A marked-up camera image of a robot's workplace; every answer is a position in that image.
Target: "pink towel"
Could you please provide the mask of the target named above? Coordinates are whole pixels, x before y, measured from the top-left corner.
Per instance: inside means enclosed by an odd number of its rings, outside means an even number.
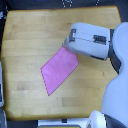
[[[62,47],[41,68],[48,95],[53,93],[63,83],[77,65],[76,54]]]

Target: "dark background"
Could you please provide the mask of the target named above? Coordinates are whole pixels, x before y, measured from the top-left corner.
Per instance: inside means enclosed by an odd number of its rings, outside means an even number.
[[[72,8],[96,6],[97,0],[72,0]],[[122,22],[128,22],[128,0],[99,0],[97,6],[116,5]],[[6,15],[9,10],[64,8],[62,0],[0,0],[0,46]],[[8,128],[36,128],[37,121],[8,121]]]

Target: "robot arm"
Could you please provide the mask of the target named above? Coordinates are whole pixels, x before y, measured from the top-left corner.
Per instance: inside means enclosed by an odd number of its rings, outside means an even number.
[[[2,109],[3,105],[4,105],[3,79],[2,79],[2,66],[0,62],[0,128],[7,128],[6,114]]]
[[[75,23],[71,27],[69,37],[62,44],[72,52],[89,57],[102,60],[110,57],[114,69],[119,73],[106,87],[101,112],[91,113],[86,128],[128,127],[127,38],[128,23],[120,24],[115,29],[111,40],[110,30],[107,28]]]

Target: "wood grain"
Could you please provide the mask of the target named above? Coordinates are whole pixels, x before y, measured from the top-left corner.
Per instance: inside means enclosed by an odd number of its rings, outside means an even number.
[[[100,111],[105,87],[117,75],[109,59],[77,55],[78,67],[51,96],[41,75],[76,22],[115,28],[121,21],[113,6],[8,13],[1,53],[8,120],[88,117]]]

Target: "wooden board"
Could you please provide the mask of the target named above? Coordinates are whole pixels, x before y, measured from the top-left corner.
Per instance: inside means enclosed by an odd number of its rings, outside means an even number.
[[[121,21],[113,6],[8,13],[1,53],[7,119],[88,117],[100,111],[105,87],[117,75],[109,59],[77,55],[78,67],[51,96],[41,75],[76,22],[115,28]]]

